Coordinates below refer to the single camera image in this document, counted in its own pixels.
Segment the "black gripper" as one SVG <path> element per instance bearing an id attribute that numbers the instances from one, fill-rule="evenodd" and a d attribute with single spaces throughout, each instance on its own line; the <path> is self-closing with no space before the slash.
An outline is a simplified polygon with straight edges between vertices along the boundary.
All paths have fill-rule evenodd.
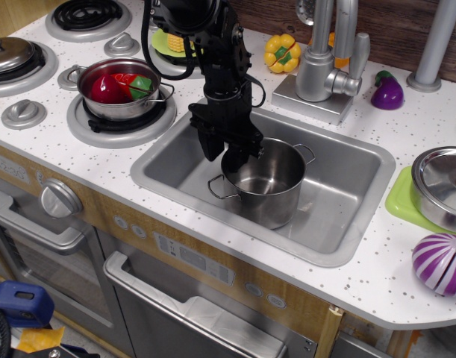
<path id="1" fill-rule="evenodd" d="M 203 87 L 207 103 L 189 106 L 190 124 L 198 131 L 205 158 L 214 161 L 228 145 L 223 168 L 229 173 L 238 172 L 250 156 L 263 154 L 263 134 L 251 121 L 253 85 L 262 86 L 256 79 L 207 79 Z"/>

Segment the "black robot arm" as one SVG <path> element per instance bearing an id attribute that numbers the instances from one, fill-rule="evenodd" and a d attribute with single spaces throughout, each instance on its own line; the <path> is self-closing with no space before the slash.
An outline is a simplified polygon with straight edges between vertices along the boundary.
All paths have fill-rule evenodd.
<path id="1" fill-rule="evenodd" d="M 191 104 L 190 124 L 198 131 L 205 157 L 215 160 L 226 153 L 228 169 L 237 172 L 250 157 L 263 154 L 263 134 L 251 121 L 252 84 L 248 75 L 251 53 L 243 42 L 243 28 L 228 1 L 145 1 L 142 49 L 147 63 L 148 30 L 153 22 L 163 32 L 181 37 L 187 68 L 180 75 L 164 75 L 179 81 L 199 66 L 204 76 L 206 104 Z"/>

